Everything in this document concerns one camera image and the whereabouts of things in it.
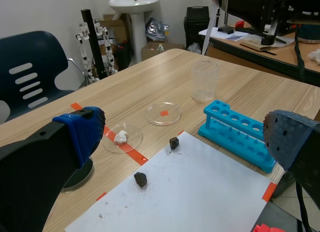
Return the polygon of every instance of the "black pole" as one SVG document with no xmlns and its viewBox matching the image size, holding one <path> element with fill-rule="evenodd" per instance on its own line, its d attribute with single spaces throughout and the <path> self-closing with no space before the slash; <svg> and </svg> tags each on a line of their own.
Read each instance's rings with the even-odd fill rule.
<svg viewBox="0 0 320 232">
<path fill-rule="evenodd" d="M 216 20 L 215 20 L 215 27 L 217 28 L 219 25 L 219 17 L 220 17 L 220 8 L 218 8 L 218 11 L 216 13 Z"/>
<path fill-rule="evenodd" d="M 91 11 L 89 9 L 84 9 L 84 10 L 81 10 L 81 14 L 82 14 L 83 21 L 88 24 L 88 29 L 90 32 L 89 41 L 90 41 L 90 47 L 92 50 L 94 62 L 95 62 L 95 68 L 98 72 L 99 78 L 100 79 L 105 78 L 108 75 L 105 70 L 104 62 L 102 61 L 98 39 L 96 36 L 96 30 L 95 30 L 94 22 L 91 16 Z"/>
</svg>

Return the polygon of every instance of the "white tissue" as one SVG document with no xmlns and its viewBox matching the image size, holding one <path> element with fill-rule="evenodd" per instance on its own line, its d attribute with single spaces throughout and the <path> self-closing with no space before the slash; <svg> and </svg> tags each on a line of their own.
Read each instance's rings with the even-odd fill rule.
<svg viewBox="0 0 320 232">
<path fill-rule="evenodd" d="M 114 137 L 114 143 L 117 144 L 123 144 L 127 142 L 127 137 L 128 133 L 125 132 L 124 130 L 121 130 L 115 137 Z"/>
</svg>

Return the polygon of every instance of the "black trash bin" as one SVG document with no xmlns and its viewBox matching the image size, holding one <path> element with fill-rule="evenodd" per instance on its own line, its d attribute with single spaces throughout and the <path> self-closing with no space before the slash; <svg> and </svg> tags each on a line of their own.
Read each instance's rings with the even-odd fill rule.
<svg viewBox="0 0 320 232">
<path fill-rule="evenodd" d="M 199 32 L 208 28 L 210 21 L 209 7 L 190 7 L 184 18 L 185 43 L 188 48 L 192 43 L 198 43 L 202 48 L 204 40 Z"/>
</svg>

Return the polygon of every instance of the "wooden table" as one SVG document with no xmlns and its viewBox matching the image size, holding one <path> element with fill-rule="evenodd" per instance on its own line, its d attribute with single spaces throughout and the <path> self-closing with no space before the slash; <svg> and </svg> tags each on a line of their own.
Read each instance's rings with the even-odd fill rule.
<svg viewBox="0 0 320 232">
<path fill-rule="evenodd" d="M 191 66 L 200 58 L 197 54 L 172 49 L 125 69 L 2 124 L 0 146 L 27 138 L 53 117 L 72 112 L 70 104 L 77 102 L 83 107 L 102 108 L 108 127 L 125 122 L 140 128 L 144 137 L 137 150 L 148 159 L 167 145 L 170 138 L 184 130 L 277 183 L 283 174 L 279 165 L 273 173 L 264 174 L 256 166 L 197 135 L 199 127 L 205 122 L 203 109 L 207 105 L 191 98 Z M 216 98 L 229 103 L 237 112 L 262 122 L 265 115 L 274 109 L 294 111 L 314 118 L 320 108 L 318 87 L 206 58 L 221 66 Z M 147 106 L 165 101 L 180 105 L 181 119 L 164 127 L 150 124 L 145 119 Z M 102 144 L 92 157 L 95 167 L 93 177 L 78 190 L 60 194 L 44 231 L 63 231 L 102 193 L 112 190 L 139 167 L 127 154 L 107 152 Z"/>
<path fill-rule="evenodd" d="M 295 34 L 285 37 L 294 38 Z M 295 43 L 282 48 L 272 48 L 270 52 L 275 55 L 258 52 L 226 39 L 213 39 L 213 47 L 208 48 L 207 56 L 227 62 L 250 67 L 260 71 L 276 74 L 278 76 L 298 79 L 298 62 L 295 53 Z M 304 60 L 305 82 L 320 87 L 320 66 L 308 58 L 308 54 L 320 49 L 320 44 L 306 44 L 299 42 L 299 49 Z"/>
</svg>

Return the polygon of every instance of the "white paper sheet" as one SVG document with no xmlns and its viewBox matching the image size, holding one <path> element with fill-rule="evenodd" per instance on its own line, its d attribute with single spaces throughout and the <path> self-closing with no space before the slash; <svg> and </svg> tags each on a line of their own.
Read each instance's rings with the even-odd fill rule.
<svg viewBox="0 0 320 232">
<path fill-rule="evenodd" d="M 130 175 L 66 232 L 249 232 L 270 180 L 186 132 L 178 138 L 137 170 L 146 187 Z"/>
<path fill-rule="evenodd" d="M 285 41 L 286 44 L 274 41 L 274 43 L 271 45 L 271 47 L 273 47 L 273 48 L 281 48 L 281 47 L 284 47 L 284 46 L 289 45 L 290 43 L 294 42 L 293 38 L 286 38 L 286 37 L 279 37 L 279 36 L 276 36 L 276 38 Z M 259 43 L 261 43 L 261 41 L 262 41 L 262 37 L 257 36 L 257 35 L 245 36 L 242 39 L 249 40 L 249 41 L 258 41 Z"/>
<path fill-rule="evenodd" d="M 199 32 L 200 35 L 206 35 L 207 34 L 207 29 Z M 247 36 L 249 33 L 242 33 L 242 32 L 237 32 L 235 31 L 232 34 L 226 34 L 222 32 L 218 32 L 218 28 L 212 28 L 211 31 L 211 36 L 212 38 L 221 38 L 221 39 L 227 39 L 227 40 L 232 40 L 232 41 L 238 41 L 242 37 Z"/>
</svg>

